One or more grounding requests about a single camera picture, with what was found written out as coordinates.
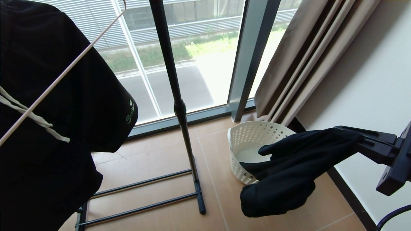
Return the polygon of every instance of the wall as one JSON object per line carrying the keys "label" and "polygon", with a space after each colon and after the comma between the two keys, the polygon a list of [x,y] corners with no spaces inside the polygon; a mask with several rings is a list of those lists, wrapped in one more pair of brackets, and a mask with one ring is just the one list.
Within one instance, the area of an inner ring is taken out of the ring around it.
{"label": "wall", "polygon": [[[411,120],[411,1],[381,1],[297,115],[307,130],[338,125],[400,135]],[[375,190],[385,166],[355,154],[336,166],[371,218],[411,204],[411,182],[387,197]],[[411,212],[385,231],[411,227]]]}

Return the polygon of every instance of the curtain fold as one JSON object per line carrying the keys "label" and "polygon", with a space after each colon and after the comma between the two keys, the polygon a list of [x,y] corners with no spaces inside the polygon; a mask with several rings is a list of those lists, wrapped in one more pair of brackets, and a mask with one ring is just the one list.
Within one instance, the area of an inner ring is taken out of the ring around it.
{"label": "curtain fold", "polygon": [[305,0],[257,89],[257,116],[288,125],[367,21],[379,0]]}

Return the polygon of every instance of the road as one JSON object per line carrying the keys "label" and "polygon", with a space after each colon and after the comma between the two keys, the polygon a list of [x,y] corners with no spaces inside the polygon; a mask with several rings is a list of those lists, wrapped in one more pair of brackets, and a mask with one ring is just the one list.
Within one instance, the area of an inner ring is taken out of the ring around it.
{"label": "road", "polygon": [[[207,84],[197,66],[188,65],[179,67],[177,69],[177,76],[181,95],[188,111],[214,105]],[[148,72],[147,77],[162,115],[174,115],[174,99],[167,72],[165,70]],[[120,78],[119,81],[137,103],[139,109],[138,121],[157,117],[155,108],[140,75],[123,77]]]}

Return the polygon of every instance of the black garment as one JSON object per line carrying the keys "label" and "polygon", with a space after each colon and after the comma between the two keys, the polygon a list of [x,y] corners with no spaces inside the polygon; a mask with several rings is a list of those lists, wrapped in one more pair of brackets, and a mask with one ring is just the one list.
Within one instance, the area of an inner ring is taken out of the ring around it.
{"label": "black garment", "polygon": [[362,136],[335,128],[291,135],[259,150],[270,161],[243,163],[259,182],[244,186],[241,209],[248,217],[280,215],[301,207],[315,189],[314,180],[356,152]]}
{"label": "black garment", "polygon": [[[90,42],[53,6],[1,0],[2,86],[30,106]],[[0,147],[1,230],[57,230],[100,187],[90,151],[115,152],[137,107],[92,48],[34,113],[71,141],[27,118]],[[21,113],[0,104],[0,136]]]}

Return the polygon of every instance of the grass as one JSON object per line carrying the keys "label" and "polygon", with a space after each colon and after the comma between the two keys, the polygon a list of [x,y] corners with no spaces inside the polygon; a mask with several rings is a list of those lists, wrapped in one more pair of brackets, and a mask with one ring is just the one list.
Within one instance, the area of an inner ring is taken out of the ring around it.
{"label": "grass", "polygon": [[[267,43],[276,42],[284,34],[283,28],[273,28]],[[190,37],[172,42],[174,61],[196,59],[199,56],[235,51],[238,43],[238,33],[229,32],[204,37]],[[164,64],[159,44],[137,47],[141,62],[145,68]],[[131,51],[128,49],[102,52],[101,56],[113,72],[137,69]]]}

